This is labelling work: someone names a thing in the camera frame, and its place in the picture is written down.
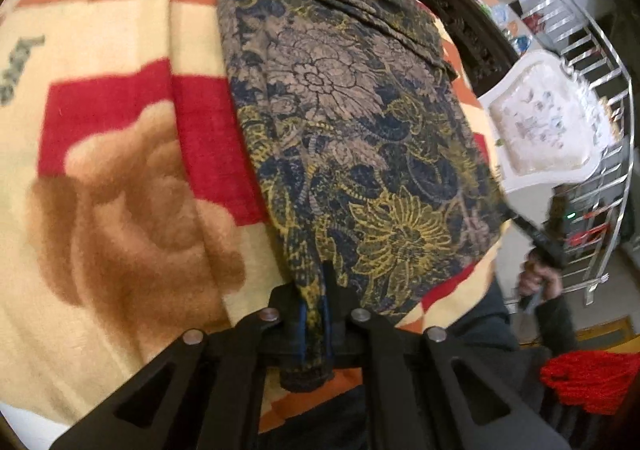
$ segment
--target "man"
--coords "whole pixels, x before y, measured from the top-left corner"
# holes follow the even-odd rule
[[[522,400],[540,413],[574,449],[589,449],[598,435],[602,417],[579,407],[558,403],[555,394],[540,382],[540,369],[549,356],[574,351],[577,341],[571,313],[562,295],[558,271],[546,267],[535,252],[529,253],[519,276],[521,296],[544,286],[543,302],[536,309],[542,347],[521,350],[511,330],[510,315],[500,287],[494,280],[484,298],[447,329],[462,340],[482,362]],[[260,450],[366,450],[364,388],[358,386],[260,436]]]

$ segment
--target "gold floral pattern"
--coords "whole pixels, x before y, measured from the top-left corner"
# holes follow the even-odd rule
[[[398,194],[385,192],[365,204],[351,204],[350,210],[362,235],[353,271],[372,280],[389,275],[402,261],[397,273],[408,285],[453,254],[443,212],[404,187]]]
[[[398,321],[495,242],[501,194],[413,0],[218,0],[239,124],[322,359],[322,261]]]

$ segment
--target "metal rail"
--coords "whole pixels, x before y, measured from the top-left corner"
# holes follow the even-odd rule
[[[523,18],[534,14],[536,21],[544,24],[544,31],[536,38],[564,58],[568,66],[588,81],[598,97],[609,99],[611,118],[623,137],[603,152],[600,167],[587,181],[556,189],[556,194],[568,198],[576,217],[569,223],[565,244],[569,265],[564,272],[564,292],[583,289],[584,302],[589,305],[598,284],[607,280],[605,269],[618,243],[631,184],[634,159],[631,78],[609,39],[574,0],[540,0]],[[572,237],[575,239],[576,235],[594,229],[594,225],[597,229],[603,223],[607,224],[603,230],[579,237],[577,245],[570,243]],[[571,284],[577,279],[578,284]]]

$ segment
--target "red tassel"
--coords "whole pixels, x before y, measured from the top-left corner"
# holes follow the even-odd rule
[[[560,403],[612,416],[639,370],[640,354],[574,351],[549,360],[540,379],[555,390]]]

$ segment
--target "metal rivet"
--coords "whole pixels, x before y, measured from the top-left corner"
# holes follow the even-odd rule
[[[200,329],[189,329],[182,335],[182,341],[187,345],[198,345],[204,340],[204,333]]]
[[[260,320],[264,320],[265,322],[275,322],[278,318],[280,318],[280,313],[274,307],[265,307],[260,309]]]
[[[367,322],[371,320],[371,313],[366,309],[357,307],[356,309],[351,311],[351,318],[353,318],[356,322]]]
[[[434,342],[444,342],[447,339],[447,332],[442,327],[430,327],[427,329],[427,336]]]

